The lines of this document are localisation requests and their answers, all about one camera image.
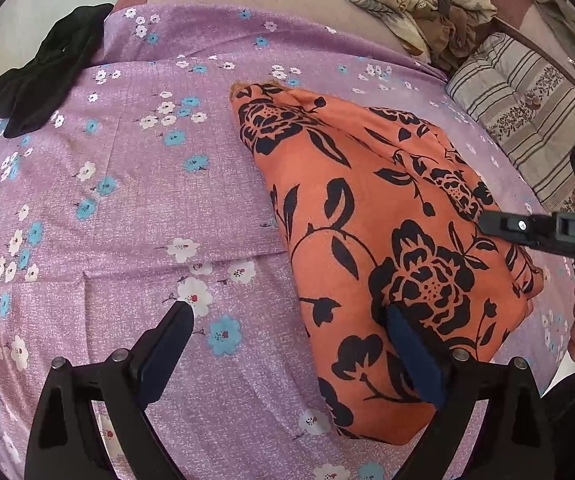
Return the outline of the orange black floral garment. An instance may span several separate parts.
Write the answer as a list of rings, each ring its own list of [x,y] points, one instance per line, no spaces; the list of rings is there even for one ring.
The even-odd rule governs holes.
[[[493,195],[427,120],[274,82],[237,84],[230,102],[286,241],[338,431],[409,442],[434,410],[387,336],[387,309],[487,361],[530,314],[541,270],[481,232]]]

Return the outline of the striped floral cushion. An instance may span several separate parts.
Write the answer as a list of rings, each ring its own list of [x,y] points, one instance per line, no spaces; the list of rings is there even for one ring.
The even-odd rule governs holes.
[[[575,84],[507,34],[489,36],[447,94],[484,127],[549,211],[575,212]]]

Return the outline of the purple floral bed sheet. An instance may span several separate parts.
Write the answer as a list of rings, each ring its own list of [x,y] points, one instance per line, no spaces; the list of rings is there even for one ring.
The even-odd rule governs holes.
[[[434,68],[300,18],[233,6],[114,12],[38,131],[0,118],[0,471],[24,472],[51,361],[104,360],[188,300],[198,330],[149,417],[190,479],[383,478],[408,448],[340,436],[289,258],[229,103],[236,82],[403,110],[442,128],[509,211],[530,187]]]

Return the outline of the brown white patterned blanket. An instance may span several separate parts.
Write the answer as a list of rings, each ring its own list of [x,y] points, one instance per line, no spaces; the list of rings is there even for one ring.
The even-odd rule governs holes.
[[[451,74],[497,14],[493,0],[349,0],[380,18],[408,54]]]

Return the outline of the black cloth on bed edge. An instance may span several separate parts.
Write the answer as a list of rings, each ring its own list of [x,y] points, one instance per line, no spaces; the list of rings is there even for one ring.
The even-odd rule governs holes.
[[[104,37],[111,3],[79,6],[54,24],[35,56],[0,75],[3,136],[15,139],[42,128],[64,102]]]

